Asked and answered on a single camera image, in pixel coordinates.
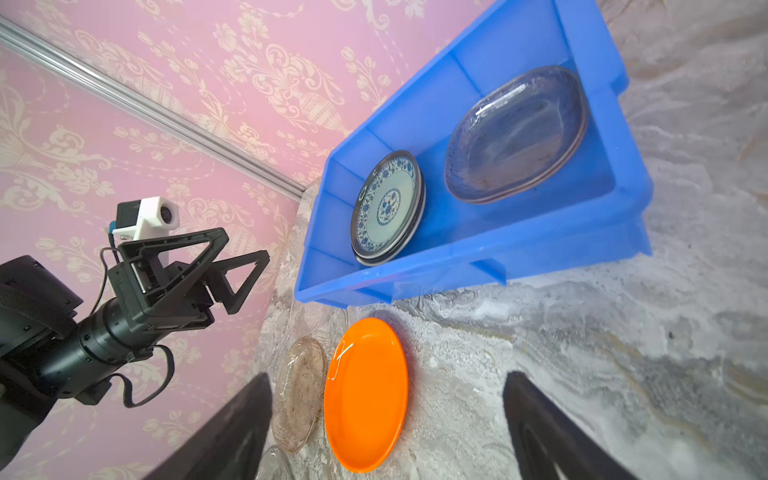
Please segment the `clear grey glass plate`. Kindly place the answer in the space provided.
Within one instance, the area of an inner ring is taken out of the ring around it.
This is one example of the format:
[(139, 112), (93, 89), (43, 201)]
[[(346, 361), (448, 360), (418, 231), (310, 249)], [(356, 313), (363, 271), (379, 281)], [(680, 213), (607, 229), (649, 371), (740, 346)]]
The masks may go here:
[(262, 455), (256, 480), (294, 480), (294, 474), (290, 462), (277, 446), (270, 446)]

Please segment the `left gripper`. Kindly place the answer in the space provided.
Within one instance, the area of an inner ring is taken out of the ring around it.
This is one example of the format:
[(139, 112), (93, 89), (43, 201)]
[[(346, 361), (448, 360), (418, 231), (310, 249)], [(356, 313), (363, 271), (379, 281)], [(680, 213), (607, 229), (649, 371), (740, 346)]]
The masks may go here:
[[(214, 228), (121, 244), (121, 262), (108, 276), (130, 330), (170, 333), (210, 326), (212, 301), (204, 291), (203, 277), (214, 300), (229, 315), (237, 314), (266, 270), (270, 255), (259, 250), (214, 262), (228, 241), (224, 229)], [(202, 250), (188, 262), (165, 265), (161, 261), (163, 254), (195, 246)]]

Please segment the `orange plastic plate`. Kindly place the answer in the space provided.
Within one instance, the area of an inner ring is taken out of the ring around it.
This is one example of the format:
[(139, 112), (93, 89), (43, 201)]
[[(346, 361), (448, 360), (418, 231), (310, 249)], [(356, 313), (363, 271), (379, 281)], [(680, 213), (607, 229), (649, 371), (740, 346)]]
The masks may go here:
[(408, 409), (409, 373), (394, 329), (378, 318), (353, 324), (331, 357), (324, 424), (331, 449), (347, 470), (368, 473), (394, 450)]

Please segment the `brown transparent glass plate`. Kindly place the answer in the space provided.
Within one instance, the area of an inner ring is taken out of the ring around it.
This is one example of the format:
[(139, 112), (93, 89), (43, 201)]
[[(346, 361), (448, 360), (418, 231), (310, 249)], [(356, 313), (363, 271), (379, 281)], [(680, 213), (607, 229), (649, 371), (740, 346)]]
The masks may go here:
[(287, 352), (274, 393), (272, 431), (285, 452), (297, 453), (314, 431), (325, 379), (322, 345), (309, 336), (298, 339)]

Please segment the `blue patterned ceramic plate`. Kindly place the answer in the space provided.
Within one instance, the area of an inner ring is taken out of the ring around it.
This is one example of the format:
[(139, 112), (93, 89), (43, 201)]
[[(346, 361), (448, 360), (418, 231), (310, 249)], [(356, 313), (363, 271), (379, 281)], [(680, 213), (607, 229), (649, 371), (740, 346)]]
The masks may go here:
[(394, 151), (381, 160), (357, 197), (350, 241), (356, 259), (365, 266), (397, 256), (413, 238), (426, 203), (426, 184), (415, 157)]

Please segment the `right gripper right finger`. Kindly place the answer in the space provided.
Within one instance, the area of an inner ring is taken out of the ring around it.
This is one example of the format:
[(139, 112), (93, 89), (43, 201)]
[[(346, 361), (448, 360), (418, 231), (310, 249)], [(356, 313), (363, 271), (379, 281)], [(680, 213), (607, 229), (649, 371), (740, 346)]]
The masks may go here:
[(520, 371), (507, 374), (503, 404), (523, 479), (632, 479)]

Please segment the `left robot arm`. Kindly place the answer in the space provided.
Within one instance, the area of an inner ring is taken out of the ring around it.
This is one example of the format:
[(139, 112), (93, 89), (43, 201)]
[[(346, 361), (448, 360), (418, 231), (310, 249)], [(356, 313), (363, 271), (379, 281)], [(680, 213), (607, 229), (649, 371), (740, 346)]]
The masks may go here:
[(1, 266), (1, 464), (7, 466), (61, 399), (96, 405), (114, 377), (122, 401), (138, 408), (133, 385), (120, 368), (161, 350), (169, 385), (175, 359), (162, 339), (203, 330), (212, 307), (240, 311), (270, 262), (260, 250), (228, 259), (229, 241), (214, 228), (127, 241), (113, 248), (117, 263), (105, 270), (114, 298), (75, 321), (81, 298), (29, 255)]

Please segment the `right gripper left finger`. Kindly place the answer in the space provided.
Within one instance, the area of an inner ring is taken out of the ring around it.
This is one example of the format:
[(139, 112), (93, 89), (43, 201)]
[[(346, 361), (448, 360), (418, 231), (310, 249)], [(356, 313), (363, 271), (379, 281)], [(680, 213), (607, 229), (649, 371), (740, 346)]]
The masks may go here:
[(256, 375), (149, 479), (254, 479), (272, 418), (267, 373)]

